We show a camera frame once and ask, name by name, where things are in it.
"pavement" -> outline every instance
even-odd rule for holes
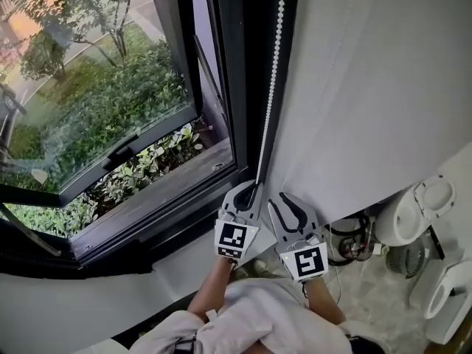
[[[119,9],[120,18],[124,12],[125,5],[122,4]],[[157,41],[158,39],[164,37],[153,0],[131,0],[130,10],[126,18],[126,22],[129,21],[135,21],[153,41]],[[86,39],[90,42],[95,42],[101,37],[103,37],[103,34],[101,33],[100,28],[95,27],[88,32]],[[64,58],[65,63],[77,56],[87,47],[89,47],[87,44],[72,44]],[[102,57],[99,52],[94,52],[94,54],[97,57]],[[27,100],[46,80],[46,78],[42,80],[31,80],[19,75],[10,81],[9,87],[15,91],[17,96],[24,96],[24,100],[27,102]],[[4,117],[5,115],[3,109],[0,108],[0,119],[3,119]]]

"floor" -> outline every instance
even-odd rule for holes
[[[262,257],[278,271],[282,265],[275,252],[270,249]],[[326,274],[325,280],[335,300],[339,297],[339,284],[334,268]],[[339,307],[347,319],[359,320],[375,329],[390,347],[392,354],[423,353],[428,345],[424,333],[426,321],[419,310],[410,308],[408,295],[417,278],[406,280],[404,276],[392,273],[385,264],[385,258],[371,256],[365,262],[354,262],[339,268],[342,295]]]

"white wall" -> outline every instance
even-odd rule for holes
[[[77,281],[0,274],[0,350],[71,354],[133,327],[200,287],[215,259],[213,240],[209,232],[151,274]],[[273,244],[263,227],[245,260]]]
[[[433,228],[446,250],[458,246],[472,258],[472,143],[442,165],[438,173],[454,184],[456,201]]]
[[[299,0],[269,196],[323,222],[374,204],[472,140],[472,0]]]

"white shirt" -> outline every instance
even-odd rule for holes
[[[179,339],[196,334],[196,354],[240,354],[260,340],[275,354],[350,354],[346,334],[379,344],[360,322],[331,324],[305,306],[305,298],[291,280],[241,280],[226,289],[225,305],[204,324],[187,311],[177,311],[141,337],[132,354],[173,353]]]

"tree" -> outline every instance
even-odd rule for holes
[[[69,45],[61,46],[48,32],[41,30],[21,59],[21,74],[33,80],[47,76],[61,80],[65,75],[64,56],[68,48]]]
[[[19,9],[47,31],[59,44],[75,42],[96,46],[112,64],[115,62],[96,44],[86,39],[99,27],[109,34],[122,60],[127,55],[123,27],[131,0],[21,0]]]

